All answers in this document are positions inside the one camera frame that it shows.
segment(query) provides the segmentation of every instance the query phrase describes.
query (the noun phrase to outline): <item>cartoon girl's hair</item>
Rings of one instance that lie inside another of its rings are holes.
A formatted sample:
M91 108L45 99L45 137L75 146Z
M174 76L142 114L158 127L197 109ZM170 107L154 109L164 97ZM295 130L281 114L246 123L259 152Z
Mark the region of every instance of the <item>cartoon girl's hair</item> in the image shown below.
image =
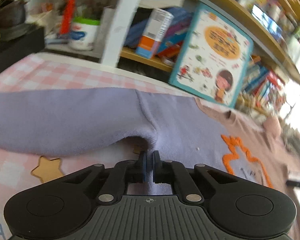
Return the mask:
M226 91L229 91L231 89L232 83L233 83L233 77L232 77L232 74L230 73L230 71L228 71L226 69L221 70L217 76L224 78L228 82L228 84L230 86L229 86L229 88L226 89Z

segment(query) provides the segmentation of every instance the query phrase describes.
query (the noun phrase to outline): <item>green lid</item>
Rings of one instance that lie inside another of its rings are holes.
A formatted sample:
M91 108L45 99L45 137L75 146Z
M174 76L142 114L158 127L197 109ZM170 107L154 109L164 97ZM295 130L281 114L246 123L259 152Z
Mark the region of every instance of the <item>green lid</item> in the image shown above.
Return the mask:
M86 19L83 17L75 17L73 19L74 23L82 23L82 24L87 24L87 25L100 25L99 20L91 20L91 19Z

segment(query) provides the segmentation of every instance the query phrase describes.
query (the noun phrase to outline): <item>blue logo on container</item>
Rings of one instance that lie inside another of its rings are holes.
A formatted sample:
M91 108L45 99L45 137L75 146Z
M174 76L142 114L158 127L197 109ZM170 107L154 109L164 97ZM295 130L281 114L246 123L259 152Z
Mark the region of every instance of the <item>blue logo on container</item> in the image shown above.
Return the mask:
M72 40L79 41L80 39L83 39L86 36L86 32L70 32L70 37Z

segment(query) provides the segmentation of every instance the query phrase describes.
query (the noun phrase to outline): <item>orange embroidery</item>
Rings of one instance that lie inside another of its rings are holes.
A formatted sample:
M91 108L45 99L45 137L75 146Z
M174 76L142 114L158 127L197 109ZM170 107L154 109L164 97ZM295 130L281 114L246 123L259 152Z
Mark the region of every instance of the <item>orange embroidery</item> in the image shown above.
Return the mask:
M240 155L235 150L235 147L239 146L240 149L245 153L247 160L249 162L257 162L260 164L263 174L266 177L266 182L268 184L268 187L273 188L270 177L269 177L263 163L257 157L252 156L250 150L243 145L242 140L239 137L232 137L232 136L227 137L225 135L221 135L221 138L227 144L227 146L231 152L230 154L225 154L222 157L223 164L226 167L226 170L228 173L234 175L234 171L230 165L230 161L237 160L240 158Z

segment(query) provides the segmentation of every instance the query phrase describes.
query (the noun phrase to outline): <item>wooden star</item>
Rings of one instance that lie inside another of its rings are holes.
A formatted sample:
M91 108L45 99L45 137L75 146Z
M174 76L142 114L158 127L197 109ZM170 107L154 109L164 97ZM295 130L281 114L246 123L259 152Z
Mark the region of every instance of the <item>wooden star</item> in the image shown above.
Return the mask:
M44 156L39 158L38 166L31 171L31 175L40 179L41 183L64 176L60 170L61 159L49 160Z

